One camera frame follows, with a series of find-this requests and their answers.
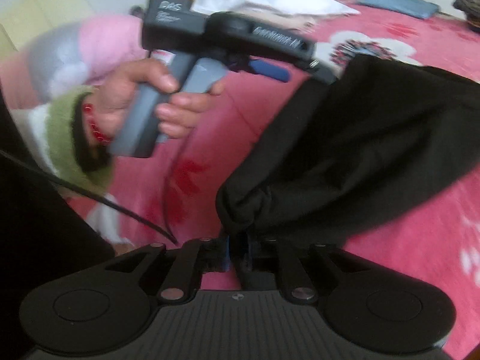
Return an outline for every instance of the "black wire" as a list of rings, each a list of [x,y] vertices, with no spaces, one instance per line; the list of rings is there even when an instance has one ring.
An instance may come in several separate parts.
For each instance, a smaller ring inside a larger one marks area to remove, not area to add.
[[[152,56],[152,52],[148,52],[148,58]],[[162,216],[163,216],[163,222],[165,224],[165,231],[171,234],[172,237],[175,237],[172,232],[172,228],[170,227],[169,223],[169,207],[168,207],[168,201],[167,201],[167,195],[169,192],[169,186],[170,186],[170,180],[173,178],[173,172],[175,171],[175,168],[177,167],[177,164],[179,162],[180,157],[182,156],[183,152],[185,151],[185,148],[187,147],[187,144],[193,135],[193,131],[188,134],[183,142],[181,143],[180,147],[177,150],[177,153],[175,154],[175,157],[173,157],[173,160],[170,162],[169,168],[166,170],[164,181],[163,181],[163,191],[162,191]]]
[[[129,216],[130,218],[135,219],[136,221],[140,222],[141,224],[146,225],[146,226],[152,228],[153,230],[155,230],[156,232],[160,233],[165,238],[167,238],[170,242],[172,242],[174,245],[179,244],[179,242],[177,241],[175,236],[173,234],[171,234],[171,232],[169,234],[164,229],[162,229],[160,226],[157,226],[155,223],[150,222],[148,219],[145,219],[145,218],[141,217],[140,215],[137,215],[135,212],[130,211],[127,208],[122,207],[121,205],[118,205],[118,204],[112,202],[111,200],[105,199],[102,196],[96,195],[95,193],[92,193],[92,192],[90,192],[90,191],[88,191],[88,190],[86,190],[82,187],[79,187],[79,186],[76,186],[72,183],[69,183],[68,181],[62,180],[59,177],[57,177],[55,175],[52,175],[50,173],[47,173],[40,168],[36,168],[34,166],[31,166],[31,165],[19,160],[18,158],[8,154],[7,152],[5,152],[3,150],[0,150],[0,155],[4,158],[8,159],[9,161],[11,161],[16,166],[18,166],[22,169],[28,170],[30,173],[35,174],[36,176],[40,176],[44,179],[47,179],[48,181],[50,181],[50,182],[52,182],[56,185],[59,185],[59,186],[64,187],[68,190],[71,190],[75,193],[78,193],[79,195],[85,196],[86,198],[89,198],[89,199],[95,200],[96,202],[105,204],[106,206],[111,207],[114,210],[117,210],[118,212],[121,212],[122,214],[124,214],[126,216]]]

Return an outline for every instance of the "white flower pattern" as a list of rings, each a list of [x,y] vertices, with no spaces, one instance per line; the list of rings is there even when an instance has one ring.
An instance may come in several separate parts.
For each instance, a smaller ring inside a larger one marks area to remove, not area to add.
[[[344,68],[356,54],[368,54],[382,59],[395,59],[421,66],[411,58],[417,51],[404,42],[390,38],[370,38],[356,31],[340,31],[330,42],[316,44],[315,58],[327,63],[334,71]]]
[[[465,275],[470,277],[477,287],[480,287],[480,222],[462,215],[462,225],[470,234],[470,246],[460,250],[460,265]]]

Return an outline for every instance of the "metal screw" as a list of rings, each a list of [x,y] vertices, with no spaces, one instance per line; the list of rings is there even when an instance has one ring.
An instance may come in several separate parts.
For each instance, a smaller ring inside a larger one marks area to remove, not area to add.
[[[180,288],[167,288],[160,293],[165,300],[179,300],[183,298],[183,291]]]
[[[315,296],[315,290],[312,290],[311,288],[308,288],[308,287],[295,288],[292,291],[292,296],[295,299],[310,300]]]
[[[241,293],[232,295],[232,299],[236,300],[237,302],[240,302],[244,297],[245,297],[245,295],[243,295]]]

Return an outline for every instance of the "green sweater cuff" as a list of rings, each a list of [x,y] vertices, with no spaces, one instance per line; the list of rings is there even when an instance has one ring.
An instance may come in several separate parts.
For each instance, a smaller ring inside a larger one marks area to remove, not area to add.
[[[58,176],[89,191],[104,195],[112,178],[112,166],[85,173],[77,164],[72,123],[75,105],[80,96],[91,93],[92,87],[81,86],[54,100],[46,117],[48,154]]]

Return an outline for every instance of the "hand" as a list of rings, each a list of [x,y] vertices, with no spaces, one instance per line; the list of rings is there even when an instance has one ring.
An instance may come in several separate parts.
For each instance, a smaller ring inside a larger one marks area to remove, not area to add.
[[[94,106],[94,120],[99,130],[108,137],[122,128],[138,83],[149,83],[159,91],[173,93],[179,88],[167,67],[155,59],[126,62],[115,69],[97,91],[85,98]],[[160,119],[158,128],[171,138],[185,137],[200,120],[201,113],[214,104],[214,96],[222,93],[223,85],[215,83],[209,93],[175,93],[169,103],[159,104],[155,114]],[[87,123],[85,133],[91,146],[98,145]]]

